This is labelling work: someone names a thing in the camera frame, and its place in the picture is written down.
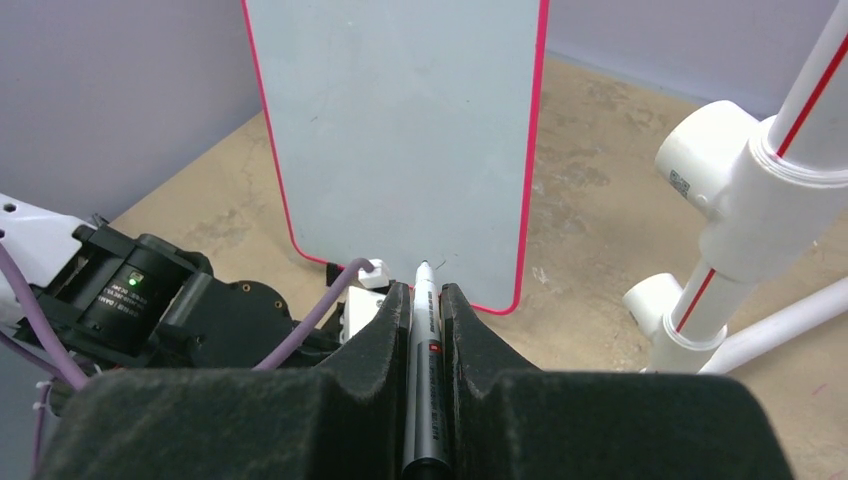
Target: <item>pipe fitting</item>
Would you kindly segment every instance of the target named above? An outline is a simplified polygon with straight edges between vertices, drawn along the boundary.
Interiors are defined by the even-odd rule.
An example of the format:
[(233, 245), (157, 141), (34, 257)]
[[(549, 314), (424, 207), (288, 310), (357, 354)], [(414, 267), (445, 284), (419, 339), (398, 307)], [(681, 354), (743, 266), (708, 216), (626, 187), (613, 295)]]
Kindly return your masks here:
[(683, 198), (713, 218), (733, 164), (758, 124), (733, 102), (701, 107), (663, 141), (655, 166)]
[(721, 211), (699, 239), (704, 259), (739, 283), (760, 283), (788, 269), (848, 204), (848, 170), (815, 171), (783, 161), (763, 120), (733, 161)]
[(663, 316), (674, 308), (683, 289), (670, 273), (659, 273), (637, 283), (624, 294), (624, 305), (645, 337), (653, 341)]
[(697, 372), (713, 356), (727, 338), (727, 325), (711, 340), (696, 342), (674, 331), (670, 315), (663, 315), (662, 328), (652, 339), (653, 348), (647, 372), (692, 373)]

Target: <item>white pvc pipe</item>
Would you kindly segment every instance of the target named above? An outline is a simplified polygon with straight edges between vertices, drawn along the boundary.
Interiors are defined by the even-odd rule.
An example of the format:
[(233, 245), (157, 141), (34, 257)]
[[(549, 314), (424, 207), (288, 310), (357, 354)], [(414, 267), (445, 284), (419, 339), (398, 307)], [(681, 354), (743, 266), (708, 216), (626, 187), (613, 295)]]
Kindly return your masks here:
[(848, 277), (729, 337), (699, 373), (725, 374), (848, 311)]
[[(756, 287), (756, 283), (735, 282), (713, 271), (702, 259), (671, 312), (671, 324), (687, 340), (709, 341), (727, 325)], [(696, 303), (701, 307), (692, 308)]]
[(847, 51), (848, 0), (842, 0), (769, 132), (769, 144), (786, 162), (814, 171), (848, 170)]

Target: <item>pvc pipe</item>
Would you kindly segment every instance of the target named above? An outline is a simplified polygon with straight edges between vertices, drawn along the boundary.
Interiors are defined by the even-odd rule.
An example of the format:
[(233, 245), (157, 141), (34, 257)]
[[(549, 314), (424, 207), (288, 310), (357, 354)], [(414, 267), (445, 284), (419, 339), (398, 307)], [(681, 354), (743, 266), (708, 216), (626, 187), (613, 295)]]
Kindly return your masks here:
[(848, 277), (729, 337), (699, 373), (725, 374), (848, 311)]
[(671, 324), (687, 340), (712, 340), (756, 287), (735, 282), (701, 260), (671, 311)]
[[(663, 142), (657, 169), (708, 223), (699, 239), (702, 259), (651, 337), (648, 371), (701, 370), (757, 284), (788, 269), (848, 205), (846, 54), (842, 0), (779, 116), (757, 123), (717, 102)], [(649, 300), (645, 289), (630, 296), (640, 307), (634, 316), (646, 316), (637, 318), (640, 326), (655, 325), (654, 309), (641, 306)]]
[(848, 170), (848, 0), (836, 5), (786, 101), (769, 144), (801, 168)]

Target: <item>marker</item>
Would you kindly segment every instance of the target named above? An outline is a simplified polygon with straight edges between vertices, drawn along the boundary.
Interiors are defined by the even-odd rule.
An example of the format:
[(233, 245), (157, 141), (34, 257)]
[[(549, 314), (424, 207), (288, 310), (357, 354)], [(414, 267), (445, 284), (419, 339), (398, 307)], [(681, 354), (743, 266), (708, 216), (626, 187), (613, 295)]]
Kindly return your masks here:
[(424, 261), (415, 272), (412, 290), (401, 480), (443, 480), (451, 476), (440, 322), (433, 269)]

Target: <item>purple cable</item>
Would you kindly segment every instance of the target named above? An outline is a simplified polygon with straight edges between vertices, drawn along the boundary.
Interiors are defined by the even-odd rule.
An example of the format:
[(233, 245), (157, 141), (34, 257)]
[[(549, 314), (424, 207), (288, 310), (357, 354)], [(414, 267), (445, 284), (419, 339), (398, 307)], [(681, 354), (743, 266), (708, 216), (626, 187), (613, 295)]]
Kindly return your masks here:
[(38, 460), (41, 458), (41, 442), (44, 438), (44, 419), (47, 417), (47, 397), (50, 395), (50, 388), (52, 387), (52, 382), (56, 381), (54, 378), (50, 382), (44, 382), (39, 389), (41, 390), (41, 394), (38, 396), (38, 411), (35, 414), (35, 440), (33, 441), (32, 446), (32, 473), (35, 474), (35, 471), (38, 469)]
[(303, 321), (300, 322), (300, 325), (295, 327), (294, 330), (290, 334), (283, 339), (283, 341), (277, 345), (277, 348), (274, 349), (271, 353), (265, 357), (264, 360), (259, 362), (254, 370), (273, 370), (283, 362), (286, 361), (287, 358), (297, 350), (306, 337), (309, 336), (309, 333), (318, 325), (318, 322), (324, 318), (324, 315), (328, 311), (330, 311), (330, 307), (336, 302), (336, 299), (342, 294), (342, 291), (350, 285), (354, 278), (359, 274), (359, 269), (364, 269), (366, 272), (372, 272), (374, 270), (374, 265), (371, 264), (368, 260), (364, 258), (357, 258), (356, 260), (350, 262), (350, 264), (345, 267), (342, 273), (336, 278), (336, 281), (333, 282), (333, 285), (330, 286), (330, 289), (327, 290), (327, 293), (321, 297), (321, 300), (312, 307), (312, 310), (303, 317)]
[(49, 373), (50, 375), (64, 381), (65, 376), (62, 375), (62, 372), (60, 372), (58, 368), (54, 367), (53, 365), (51, 365), (49, 362), (42, 359), (38, 355), (30, 352), (29, 350), (27, 350), (26, 348), (21, 346), (18, 342), (9, 338), (9, 336), (6, 335), (3, 332), (0, 332), (0, 343), (2, 343), (3, 345), (6, 345), (7, 347), (9, 347), (10, 350), (12, 350), (13, 352), (17, 353), (18, 355), (24, 357), (24, 360), (27, 360), (28, 362), (30, 362), (33, 365), (35, 365), (36, 367), (44, 370), (45, 372)]
[(24, 278), (24, 274), (21, 273), (21, 269), (18, 268), (15, 260), (2, 243), (0, 243), (0, 271), (6, 276), (6, 281), (9, 282), (9, 286), (12, 287), (15, 296), (18, 297), (24, 316), (29, 321), (29, 326), (35, 332), (35, 336), (38, 337), (44, 351), (53, 359), (67, 383), (74, 390), (80, 390), (88, 382), (88, 377), (74, 362), (62, 342), (59, 341), (56, 332), (50, 327), (50, 323), (44, 317), (44, 311), (41, 310), (38, 300), (35, 299), (35, 295), (29, 288), (29, 283)]

